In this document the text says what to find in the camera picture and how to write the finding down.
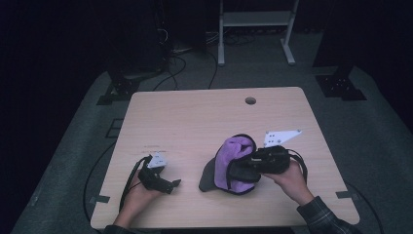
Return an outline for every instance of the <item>shelf leg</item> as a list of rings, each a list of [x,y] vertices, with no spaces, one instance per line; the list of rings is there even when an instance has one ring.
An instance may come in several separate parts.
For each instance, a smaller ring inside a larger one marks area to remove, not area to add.
[[[292,55],[291,50],[289,49],[288,43],[289,43],[289,38],[292,32],[292,26],[294,25],[294,21],[295,21],[295,15],[297,13],[298,2],[299,0],[295,0],[294,2],[291,15],[289,16],[288,27],[286,29],[285,38],[281,39],[282,49],[284,50],[286,60],[288,61],[288,65],[295,65],[295,59],[294,59],[294,56]]]
[[[225,55],[224,55],[224,4],[223,4],[223,0],[221,0],[220,9],[219,9],[218,65],[223,66],[224,64],[225,64]]]

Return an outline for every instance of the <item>plaid sleeve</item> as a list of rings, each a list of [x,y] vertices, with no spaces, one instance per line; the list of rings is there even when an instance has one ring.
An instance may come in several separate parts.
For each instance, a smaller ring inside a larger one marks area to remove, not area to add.
[[[297,212],[303,216],[312,233],[340,233],[360,234],[354,226],[339,219],[330,208],[317,196],[312,202],[297,208]]]

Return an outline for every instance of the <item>wooden table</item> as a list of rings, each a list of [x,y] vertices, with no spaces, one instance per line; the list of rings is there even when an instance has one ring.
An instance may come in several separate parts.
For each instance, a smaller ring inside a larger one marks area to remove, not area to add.
[[[255,98],[247,104],[246,98]],[[160,151],[169,161],[161,177],[182,179],[170,195],[161,196],[133,224],[141,228],[198,228],[305,225],[291,201],[270,179],[262,177],[243,196],[198,188],[204,166],[228,137],[250,135],[263,147],[267,131],[301,130],[285,148],[299,152],[308,167],[308,185],[339,218],[358,223],[347,191],[300,88],[171,91],[136,93],[131,99],[122,130],[103,182],[93,228],[115,219],[131,170],[139,159]]]

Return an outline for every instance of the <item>sleeve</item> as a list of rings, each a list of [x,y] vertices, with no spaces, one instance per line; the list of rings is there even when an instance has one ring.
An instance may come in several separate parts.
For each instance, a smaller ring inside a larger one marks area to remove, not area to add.
[[[103,234],[133,234],[133,232],[120,226],[107,225],[104,228]]]
[[[339,219],[320,196],[309,204],[298,207],[297,212],[303,216],[312,234],[361,234],[354,226]]]

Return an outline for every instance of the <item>white shelf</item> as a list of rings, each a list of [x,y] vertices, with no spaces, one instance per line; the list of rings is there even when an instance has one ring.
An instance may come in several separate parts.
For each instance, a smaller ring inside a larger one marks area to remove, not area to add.
[[[288,25],[291,12],[227,12],[223,15],[223,26],[272,26]]]

